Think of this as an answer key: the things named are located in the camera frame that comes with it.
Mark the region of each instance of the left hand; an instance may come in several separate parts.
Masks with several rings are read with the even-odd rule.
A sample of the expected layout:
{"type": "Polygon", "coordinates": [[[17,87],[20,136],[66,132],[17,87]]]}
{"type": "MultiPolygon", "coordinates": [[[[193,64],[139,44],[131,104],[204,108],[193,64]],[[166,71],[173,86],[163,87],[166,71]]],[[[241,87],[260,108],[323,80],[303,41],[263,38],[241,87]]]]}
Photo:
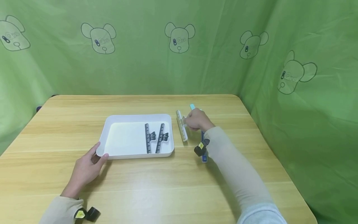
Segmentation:
{"type": "Polygon", "coordinates": [[[104,154],[93,162],[96,149],[101,143],[95,144],[85,155],[79,158],[73,168],[72,176],[63,190],[61,196],[78,199],[78,195],[82,188],[92,182],[100,173],[102,166],[108,159],[108,154],[104,154]]]}

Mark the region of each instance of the beige sleeve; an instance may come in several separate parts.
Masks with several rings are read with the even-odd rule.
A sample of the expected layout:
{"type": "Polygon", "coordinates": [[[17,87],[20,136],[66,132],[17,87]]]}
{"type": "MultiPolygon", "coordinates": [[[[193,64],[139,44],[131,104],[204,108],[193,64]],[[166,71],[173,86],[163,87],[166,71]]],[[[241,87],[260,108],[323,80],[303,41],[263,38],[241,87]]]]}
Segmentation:
{"type": "Polygon", "coordinates": [[[74,224],[74,215],[82,207],[82,199],[58,196],[51,202],[39,224],[74,224]]]}
{"type": "Polygon", "coordinates": [[[241,210],[259,203],[273,203],[269,191],[248,160],[232,144],[220,127],[205,132],[210,139],[208,156],[219,167],[241,210]]]}

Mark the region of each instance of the wooden table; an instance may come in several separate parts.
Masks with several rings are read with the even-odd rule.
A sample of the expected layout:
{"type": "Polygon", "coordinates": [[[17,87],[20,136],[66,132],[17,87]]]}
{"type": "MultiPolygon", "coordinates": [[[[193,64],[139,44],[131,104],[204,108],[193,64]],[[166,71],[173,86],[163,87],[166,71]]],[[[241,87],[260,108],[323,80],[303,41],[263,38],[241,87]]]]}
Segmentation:
{"type": "Polygon", "coordinates": [[[0,222],[38,223],[69,180],[74,162],[99,139],[113,114],[169,114],[170,157],[109,161],[81,197],[100,223],[236,223],[240,212],[216,165],[193,152],[200,133],[180,137],[176,110],[202,108],[266,183],[288,223],[317,223],[295,185],[234,95],[55,96],[0,157],[0,222]]]}

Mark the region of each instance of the yellow tag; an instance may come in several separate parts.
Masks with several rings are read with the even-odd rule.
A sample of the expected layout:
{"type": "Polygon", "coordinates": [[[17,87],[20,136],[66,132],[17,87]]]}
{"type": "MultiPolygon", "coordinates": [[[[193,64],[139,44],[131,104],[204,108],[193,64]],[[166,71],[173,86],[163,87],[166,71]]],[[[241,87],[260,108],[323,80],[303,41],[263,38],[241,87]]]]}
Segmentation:
{"type": "Polygon", "coordinates": [[[83,219],[85,217],[85,213],[82,210],[78,210],[76,215],[74,216],[75,219],[83,219]]]}

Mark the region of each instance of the sleeve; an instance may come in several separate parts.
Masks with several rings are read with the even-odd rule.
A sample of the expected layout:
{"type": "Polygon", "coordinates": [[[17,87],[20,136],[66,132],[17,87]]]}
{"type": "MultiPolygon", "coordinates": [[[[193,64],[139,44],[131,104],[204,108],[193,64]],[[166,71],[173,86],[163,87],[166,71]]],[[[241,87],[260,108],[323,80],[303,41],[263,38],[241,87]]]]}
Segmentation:
{"type": "Polygon", "coordinates": [[[238,224],[287,224],[275,204],[257,204],[245,209],[238,224]]]}
{"type": "Polygon", "coordinates": [[[58,196],[51,202],[39,224],[74,224],[74,215],[82,207],[82,199],[58,196]]]}
{"type": "Polygon", "coordinates": [[[250,162],[232,144],[220,127],[205,132],[210,140],[208,156],[213,159],[233,191],[241,211],[262,203],[273,203],[268,189],[250,162]]]}

